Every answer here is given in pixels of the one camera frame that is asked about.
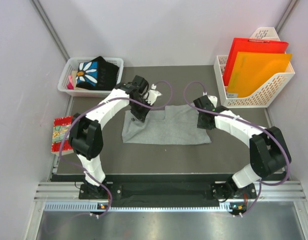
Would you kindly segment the grey t shirt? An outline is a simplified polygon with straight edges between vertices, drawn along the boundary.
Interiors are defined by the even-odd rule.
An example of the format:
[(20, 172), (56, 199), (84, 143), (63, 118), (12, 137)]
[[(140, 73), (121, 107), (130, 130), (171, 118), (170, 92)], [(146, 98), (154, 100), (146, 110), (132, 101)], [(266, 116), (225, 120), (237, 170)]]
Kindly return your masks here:
[(202, 145), (212, 141), (206, 130), (197, 128), (198, 111), (188, 105), (168, 105), (164, 110), (151, 110), (141, 122), (125, 112), (122, 140), (124, 143), (148, 145)]

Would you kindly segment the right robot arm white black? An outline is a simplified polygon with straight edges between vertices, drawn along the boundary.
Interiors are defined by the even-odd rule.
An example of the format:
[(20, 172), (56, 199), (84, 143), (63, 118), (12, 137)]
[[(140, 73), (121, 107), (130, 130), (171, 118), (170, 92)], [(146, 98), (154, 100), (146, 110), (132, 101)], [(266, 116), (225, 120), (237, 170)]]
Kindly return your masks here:
[(225, 183), (212, 184), (214, 198), (220, 202), (238, 198), (254, 182), (289, 167), (292, 159), (281, 130), (250, 123), (224, 106), (215, 107), (206, 95), (193, 101), (198, 110), (197, 127), (218, 129), (234, 136), (249, 148), (250, 162)]

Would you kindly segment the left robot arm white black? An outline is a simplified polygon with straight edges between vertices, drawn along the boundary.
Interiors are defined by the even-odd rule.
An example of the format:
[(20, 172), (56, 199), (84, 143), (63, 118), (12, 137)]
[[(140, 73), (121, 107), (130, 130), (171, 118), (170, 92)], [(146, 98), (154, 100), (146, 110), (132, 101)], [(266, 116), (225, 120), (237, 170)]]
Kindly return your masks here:
[(111, 93), (85, 115), (75, 114), (69, 132), (69, 144), (81, 161), (85, 178), (80, 187), (82, 200), (103, 199), (107, 186), (101, 166), (102, 130), (123, 108), (130, 106), (133, 116), (144, 122), (155, 101), (161, 96), (156, 85), (136, 76), (132, 82), (119, 83)]

